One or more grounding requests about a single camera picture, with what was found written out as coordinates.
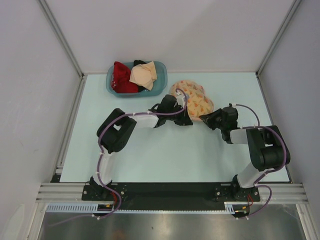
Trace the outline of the aluminium frame post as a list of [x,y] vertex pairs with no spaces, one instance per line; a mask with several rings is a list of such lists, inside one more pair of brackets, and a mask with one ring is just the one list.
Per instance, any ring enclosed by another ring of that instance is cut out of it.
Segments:
[[82,79],[84,74],[81,70],[81,67],[80,67],[67,39],[65,38],[65,35],[64,35],[63,31],[61,30],[60,25],[59,25],[58,21],[56,20],[49,4],[47,3],[46,0],[37,0],[36,2],[38,3],[45,18],[47,19],[53,33],[55,34],[60,46],[62,47],[68,60],[70,61],[73,69],[75,70],[77,75]]
[[271,41],[270,46],[268,47],[264,57],[262,58],[262,61],[260,62],[255,75],[257,78],[259,78],[265,68],[265,66],[267,65],[269,59],[271,58],[272,54],[274,53],[274,51],[276,50],[279,42],[281,41],[283,35],[285,34],[287,28],[289,27],[289,25],[291,24],[291,21],[293,20],[295,14],[297,13],[300,5],[302,4],[303,0],[293,0],[288,12],[286,13],[283,21],[281,22],[274,38]]

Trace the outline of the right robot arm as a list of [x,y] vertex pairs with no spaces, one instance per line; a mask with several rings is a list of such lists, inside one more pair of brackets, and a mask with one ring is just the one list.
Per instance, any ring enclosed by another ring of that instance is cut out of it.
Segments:
[[236,174],[230,185],[230,194],[237,201],[247,199],[257,184],[270,173],[289,164],[289,149],[276,125],[238,126],[239,113],[235,106],[201,115],[199,118],[212,130],[219,129],[227,144],[248,146],[249,164]]

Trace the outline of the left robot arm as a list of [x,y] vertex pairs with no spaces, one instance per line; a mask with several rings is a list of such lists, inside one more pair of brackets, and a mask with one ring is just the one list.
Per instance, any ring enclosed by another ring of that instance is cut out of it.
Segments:
[[98,199],[107,199],[113,191],[109,187],[112,182],[111,157],[123,150],[135,129],[155,129],[163,126],[167,121],[172,121],[178,126],[193,125],[188,114],[188,100],[189,95],[179,88],[177,96],[165,95],[161,103],[155,104],[146,112],[125,113],[120,108],[111,112],[96,133],[100,154],[89,185]]

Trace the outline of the beige bra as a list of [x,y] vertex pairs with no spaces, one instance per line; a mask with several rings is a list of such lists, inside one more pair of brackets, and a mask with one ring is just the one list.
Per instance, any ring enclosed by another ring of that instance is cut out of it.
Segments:
[[151,61],[146,64],[134,66],[131,69],[129,81],[140,87],[144,87],[148,91],[151,91],[154,86],[154,82],[157,79],[158,76],[156,72],[156,66],[155,63]]

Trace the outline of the red garment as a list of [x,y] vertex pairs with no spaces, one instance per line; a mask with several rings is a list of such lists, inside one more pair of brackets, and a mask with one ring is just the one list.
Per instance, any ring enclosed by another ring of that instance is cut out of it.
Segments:
[[131,70],[121,62],[115,61],[113,64],[112,89],[118,94],[138,93],[138,85],[130,82]]

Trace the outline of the black garment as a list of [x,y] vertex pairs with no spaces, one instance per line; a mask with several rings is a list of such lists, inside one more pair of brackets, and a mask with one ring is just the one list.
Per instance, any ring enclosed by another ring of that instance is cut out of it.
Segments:
[[133,62],[134,67],[137,65],[145,65],[145,64],[146,64],[146,62],[143,60],[134,60],[134,62]]

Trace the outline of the teal plastic basket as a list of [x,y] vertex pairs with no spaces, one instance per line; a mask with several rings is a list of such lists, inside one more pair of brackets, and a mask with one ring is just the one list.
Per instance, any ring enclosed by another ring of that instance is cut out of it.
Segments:
[[119,98],[125,98],[125,97],[152,97],[157,96],[162,93],[162,91],[166,88],[167,82],[168,82],[168,74],[167,74],[167,68],[166,66],[159,61],[155,61],[155,71],[157,74],[157,79],[155,80],[155,83],[153,84],[153,87],[151,90],[143,89],[139,90],[139,86],[136,87],[133,86],[133,83],[130,83],[129,88],[125,89],[125,92],[117,92],[115,91],[115,87],[117,86],[118,81],[114,81],[114,68],[116,67],[116,75],[118,76],[118,72],[120,72],[120,75],[123,75],[123,77],[126,79],[124,83],[120,83],[120,87],[123,89],[124,84],[129,84],[129,72],[128,70],[132,70],[132,68],[138,64],[138,60],[135,60],[134,62],[117,62],[115,61],[113,66],[111,66],[107,72],[106,75],[106,89],[109,93],[113,94],[116,97]]

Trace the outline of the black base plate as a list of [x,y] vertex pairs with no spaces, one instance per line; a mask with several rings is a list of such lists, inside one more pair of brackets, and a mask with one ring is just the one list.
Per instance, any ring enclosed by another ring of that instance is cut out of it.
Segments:
[[224,202],[259,202],[257,188],[248,198],[239,201],[231,196],[231,182],[112,182],[108,185],[112,192],[103,197],[97,195],[89,181],[82,190],[83,201],[112,201],[119,193],[116,203],[121,206],[174,207],[212,206]]

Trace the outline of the right aluminium frame post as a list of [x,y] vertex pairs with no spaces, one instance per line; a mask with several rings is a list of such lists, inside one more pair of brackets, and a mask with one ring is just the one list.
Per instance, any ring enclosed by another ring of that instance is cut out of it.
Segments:
[[270,46],[268,47],[264,57],[262,58],[262,61],[260,62],[255,75],[257,78],[259,78],[265,68],[265,66],[267,65],[269,59],[271,58],[272,54],[274,53],[274,51],[276,50],[279,42],[281,41],[283,35],[285,34],[287,28],[289,27],[289,25],[291,24],[291,21],[293,20],[295,14],[297,13],[300,5],[302,4],[303,0],[293,0],[288,12],[286,13],[283,21],[281,22],[274,38],[271,41]]

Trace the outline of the left aluminium frame post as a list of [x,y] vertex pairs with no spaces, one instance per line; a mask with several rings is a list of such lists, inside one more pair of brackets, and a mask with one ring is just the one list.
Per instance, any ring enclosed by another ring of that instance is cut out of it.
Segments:
[[75,70],[77,75],[82,79],[84,74],[81,70],[81,67],[80,67],[67,39],[65,38],[65,35],[64,35],[63,31],[61,30],[60,25],[59,25],[58,21],[56,20],[49,4],[47,3],[46,0],[37,0],[36,2],[38,3],[45,18],[47,19],[53,33],[55,34],[60,46],[62,47],[68,60],[70,61],[73,69]]

